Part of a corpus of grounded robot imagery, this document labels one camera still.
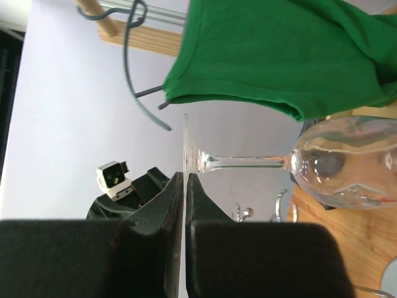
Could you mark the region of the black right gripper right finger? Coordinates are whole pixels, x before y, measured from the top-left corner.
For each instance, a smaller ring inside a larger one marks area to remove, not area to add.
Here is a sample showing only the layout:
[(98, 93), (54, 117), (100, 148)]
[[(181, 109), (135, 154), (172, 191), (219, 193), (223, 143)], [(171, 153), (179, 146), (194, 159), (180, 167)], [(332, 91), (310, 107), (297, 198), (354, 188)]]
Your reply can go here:
[(334, 237), (314, 223), (236, 223), (187, 182), (186, 288), (190, 297), (353, 297)]

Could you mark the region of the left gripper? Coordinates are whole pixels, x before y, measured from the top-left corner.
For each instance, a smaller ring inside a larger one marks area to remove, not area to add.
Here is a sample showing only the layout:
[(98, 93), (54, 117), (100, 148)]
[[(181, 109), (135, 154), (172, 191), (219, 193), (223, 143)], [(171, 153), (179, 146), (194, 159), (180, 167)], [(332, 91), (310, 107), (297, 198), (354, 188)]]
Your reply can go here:
[(170, 178), (154, 167), (133, 181), (128, 178), (126, 180), (128, 187), (113, 197), (107, 193), (97, 197), (90, 206), (86, 219), (126, 219), (157, 196)]

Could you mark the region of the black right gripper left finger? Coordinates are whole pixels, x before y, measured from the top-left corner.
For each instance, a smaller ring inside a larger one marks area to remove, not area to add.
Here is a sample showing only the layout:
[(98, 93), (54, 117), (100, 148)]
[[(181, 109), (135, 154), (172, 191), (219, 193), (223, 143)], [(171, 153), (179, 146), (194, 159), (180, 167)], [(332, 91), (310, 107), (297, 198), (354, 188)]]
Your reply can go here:
[(184, 179), (126, 220), (3, 220), (2, 297), (177, 297)]

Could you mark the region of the clear wine glass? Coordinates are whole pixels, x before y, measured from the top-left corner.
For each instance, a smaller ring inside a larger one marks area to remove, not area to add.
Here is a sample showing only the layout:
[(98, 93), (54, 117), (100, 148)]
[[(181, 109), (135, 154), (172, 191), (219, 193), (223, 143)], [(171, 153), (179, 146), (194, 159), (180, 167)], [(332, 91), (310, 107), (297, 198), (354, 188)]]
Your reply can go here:
[(396, 119), (353, 115), (303, 132), (282, 156), (216, 156), (199, 149), (184, 119), (184, 173), (227, 168), (288, 171), (318, 202), (344, 209), (396, 206)]

